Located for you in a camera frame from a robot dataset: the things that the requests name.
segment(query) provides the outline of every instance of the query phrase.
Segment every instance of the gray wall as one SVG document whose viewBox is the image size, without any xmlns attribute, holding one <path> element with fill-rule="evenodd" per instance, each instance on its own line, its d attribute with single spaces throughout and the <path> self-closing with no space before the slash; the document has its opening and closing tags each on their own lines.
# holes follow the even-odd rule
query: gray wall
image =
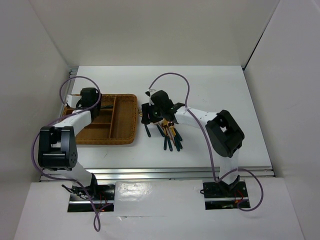
<svg viewBox="0 0 320 240">
<path fill-rule="evenodd" d="M 0 31 L 0 239 L 11 240 L 39 177 L 31 142 L 59 115 L 68 69 L 28 1 L 0 1 Z"/>
<path fill-rule="evenodd" d="M 30 0 L 71 66 L 245 65 L 279 0 Z"/>
<path fill-rule="evenodd" d="M 320 0 L 281 0 L 246 70 L 271 162 L 319 239 Z"/>
</svg>

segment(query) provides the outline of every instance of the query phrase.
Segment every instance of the white tabletop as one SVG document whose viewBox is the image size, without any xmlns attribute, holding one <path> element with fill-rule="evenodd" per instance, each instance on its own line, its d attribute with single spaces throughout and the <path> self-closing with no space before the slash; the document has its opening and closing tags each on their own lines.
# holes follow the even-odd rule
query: white tabletop
<svg viewBox="0 0 320 240">
<path fill-rule="evenodd" d="M 176 72 L 190 83 L 188 105 L 208 112 L 228 110 L 245 134 L 240 149 L 239 165 L 270 169 L 271 162 L 245 76 L 240 66 L 80 66 L 78 76 L 94 80 L 103 94 L 135 94 L 138 104 L 149 101 L 145 95 L 151 82 L 160 74 Z M 92 83 L 78 78 L 72 93 Z M 164 76 L 153 88 L 164 90 L 174 103 L 184 103 L 185 81 L 178 76 Z M 151 138 L 138 123 L 135 140 L 129 145 L 79 145 L 78 161 L 85 168 L 198 168 L 210 167 L 205 139 L 197 128 L 177 125 L 183 150 L 163 150 L 164 139 L 155 125 L 150 124 Z"/>
<path fill-rule="evenodd" d="M 32 183 L 14 240 L 303 240 L 283 178 L 261 178 L 264 201 L 253 212 L 205 210 L 201 180 L 116 185 L 114 212 L 68 213 L 70 194 L 61 182 Z M 250 204 L 260 199 L 246 179 Z"/>
</svg>

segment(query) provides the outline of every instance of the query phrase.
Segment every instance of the fork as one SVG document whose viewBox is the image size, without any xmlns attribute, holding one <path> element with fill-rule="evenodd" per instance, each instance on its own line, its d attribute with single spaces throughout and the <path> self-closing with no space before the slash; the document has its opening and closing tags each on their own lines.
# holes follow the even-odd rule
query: fork
<svg viewBox="0 0 320 240">
<path fill-rule="evenodd" d="M 142 108 L 140 106 L 138 107 L 138 113 L 139 113 L 139 116 L 142 117 Z M 150 134 L 150 131 L 149 131 L 147 124 L 144 124 L 144 127 L 145 127 L 146 134 L 150 138 L 151 134 Z"/>
</svg>

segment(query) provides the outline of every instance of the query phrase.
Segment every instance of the wooden tray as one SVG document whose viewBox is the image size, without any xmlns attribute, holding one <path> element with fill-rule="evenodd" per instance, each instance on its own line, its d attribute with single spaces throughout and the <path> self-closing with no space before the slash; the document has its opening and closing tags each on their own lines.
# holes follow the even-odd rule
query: wooden tray
<svg viewBox="0 0 320 240">
<path fill-rule="evenodd" d="M 102 94 L 99 116 L 76 136 L 77 144 L 124 145 L 131 144 L 137 129 L 137 96 L 133 94 Z M 73 108 L 64 107 L 62 115 L 69 115 Z"/>
</svg>

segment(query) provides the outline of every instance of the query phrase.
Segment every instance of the cable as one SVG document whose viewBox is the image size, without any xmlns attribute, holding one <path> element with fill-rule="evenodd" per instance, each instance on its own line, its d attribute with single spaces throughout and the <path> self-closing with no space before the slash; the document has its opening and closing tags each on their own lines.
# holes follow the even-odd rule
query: cable
<svg viewBox="0 0 320 240">
<path fill-rule="evenodd" d="M 47 126 L 52 126 L 54 123 L 56 123 L 56 122 L 58 122 L 58 121 L 60 121 L 60 120 L 63 120 L 63 119 L 69 118 L 69 117 L 71 117 L 71 116 L 74 116 L 74 115 L 76 115 L 76 114 L 80 114 L 80 113 L 83 113 L 83 112 L 88 111 L 88 110 L 90 110 L 90 109 L 93 109 L 93 108 L 100 102 L 100 99 L 101 99 L 101 91 L 100 91 L 99 86 L 98 86 L 93 80 L 91 80 L 90 78 L 88 78 L 88 77 L 86 77 L 86 76 L 73 76 L 73 77 L 70 77 L 69 79 L 67 79 L 66 81 L 64 81 L 64 82 L 62 83 L 62 85 L 61 85 L 61 87 L 60 87 L 60 89 L 59 89 L 59 96 L 60 96 L 61 102 L 62 102 L 63 104 L 65 104 L 65 102 L 64 102 L 64 100 L 63 100 L 63 97 L 62 97 L 62 88 L 63 88 L 63 86 L 64 86 L 67 82 L 69 82 L 70 80 L 76 79 L 76 78 L 87 79 L 88 81 L 92 82 L 92 83 L 95 85 L 95 87 L 96 87 L 96 89 L 97 89 L 97 91 L 98 91 L 98 95 L 99 95 L 97 101 L 96 101 L 95 104 L 93 104 L 92 106 L 87 107 L 87 108 L 85 108 L 85 109 L 83 109 L 83 110 L 81 110 L 81 111 L 78 111 L 77 113 L 72 113 L 72 114 L 69 114 L 69 115 L 65 115 L 65 116 L 58 117 L 58 118 L 55 119 L 54 121 L 52 121 L 52 122 L 50 122 L 49 124 L 47 124 Z M 94 214 L 95 214 L 95 217 L 94 217 L 94 220 L 93 220 L 93 227 L 94 227 L 94 229 L 95 229 L 97 232 L 99 232 L 100 229 L 101 229 L 101 222 L 100 222 L 100 218 L 99 218 L 99 211 L 96 209 L 95 204 L 94 204 L 91 196 L 89 195 L 87 189 L 81 184 L 81 182 L 79 182 L 79 181 L 77 181 L 77 180 L 75 180 L 75 179 L 59 178 L 59 177 L 54 177 L 54 176 L 48 175 L 48 174 L 44 173 L 44 172 L 42 171 L 42 169 L 36 164 L 36 160 L 35 160 L 35 146 L 36 146 L 36 142 L 37 142 L 37 139 L 38 139 L 39 135 L 40 135 L 40 132 L 35 136 L 35 138 L 34 138 L 34 140 L 33 140 L 33 142 L 32 142 L 32 145 L 31 145 L 31 161 L 32 161 L 32 164 L 33 164 L 34 168 L 35 168 L 38 172 L 40 172 L 41 175 L 43 175 L 43 176 L 45 176 L 45 177 L 47 177 L 47 178 L 49 178 L 49 179 L 59 180 L 59 181 L 70 181 L 70 182 L 74 182 L 74 183 L 78 184 L 78 185 L 82 188 L 82 190 L 85 192 L 85 194 L 86 194 L 87 197 L 88 197 L 88 200 L 90 201 L 91 207 L 92 207 L 92 209 L 93 209 L 93 211 L 94 211 Z"/>
<path fill-rule="evenodd" d="M 163 73 L 161 75 L 159 75 L 155 80 L 153 80 L 153 82 L 151 83 L 150 87 L 149 87 L 149 90 L 151 89 L 151 87 L 155 84 L 155 82 L 165 76 L 165 75 L 176 75 L 176 76 L 179 76 L 181 78 L 184 79 L 184 81 L 186 82 L 187 84 L 187 93 L 186 93 L 186 96 L 185 96 L 185 101 L 184 101 L 184 104 L 185 104 L 185 109 L 187 110 L 188 113 L 191 114 L 191 116 L 194 118 L 194 120 L 196 121 L 196 123 L 199 125 L 202 133 L 203 133 L 203 136 L 205 138 L 205 142 L 207 144 L 207 147 L 208 147 L 208 150 L 209 150 L 209 156 L 210 156 L 210 162 L 211 162 L 211 169 L 212 169 L 212 174 L 213 174 L 213 180 L 215 183 L 219 183 L 222 179 L 224 179 L 226 176 L 228 176 L 229 174 L 233 173 L 233 172 L 236 172 L 236 171 L 240 171 L 240 172 L 247 172 L 249 173 L 256 181 L 257 183 L 259 184 L 259 187 L 261 189 L 261 197 L 260 197 L 260 201 L 258 202 L 258 204 L 253 207 L 253 208 L 250 208 L 250 209 L 243 209 L 241 207 L 239 207 L 239 204 L 241 202 L 239 202 L 237 204 L 237 208 L 241 211 L 244 211 L 244 212 L 251 212 L 253 210 L 256 210 L 262 203 L 263 199 L 264 199 L 264 189 L 261 185 L 261 182 L 259 181 L 259 179 L 249 170 L 245 169 L 245 168 L 238 168 L 238 169 L 233 169 L 233 170 L 230 170 L 228 171 L 226 174 L 224 174 L 222 177 L 220 177 L 218 180 L 217 180 L 217 177 L 216 177 L 216 172 L 215 172 L 215 163 L 214 163 L 214 157 L 213 157 L 213 154 L 212 154 L 212 150 L 211 150 L 211 144 L 209 142 L 209 139 L 207 137 L 207 134 L 206 134 L 206 131 L 204 129 L 204 127 L 202 126 L 201 122 L 199 121 L 199 119 L 196 117 L 196 115 L 193 114 L 193 112 L 188 108 L 188 98 L 189 98 L 189 93 L 190 93 L 190 84 L 188 82 L 188 80 L 186 79 L 185 76 L 179 74 L 179 73 L 176 73 L 176 72 L 166 72 L 166 73 Z"/>
</svg>

